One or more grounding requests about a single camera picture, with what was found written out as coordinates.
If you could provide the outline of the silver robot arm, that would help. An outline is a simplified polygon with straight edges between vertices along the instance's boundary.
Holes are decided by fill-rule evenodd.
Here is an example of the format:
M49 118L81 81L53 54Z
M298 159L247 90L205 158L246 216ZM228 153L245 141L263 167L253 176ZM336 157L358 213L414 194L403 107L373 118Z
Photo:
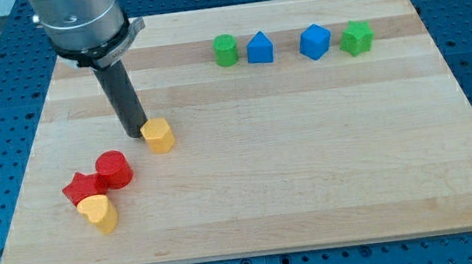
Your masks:
M119 62L145 27L118 0L28 0L54 51L75 67L103 70Z

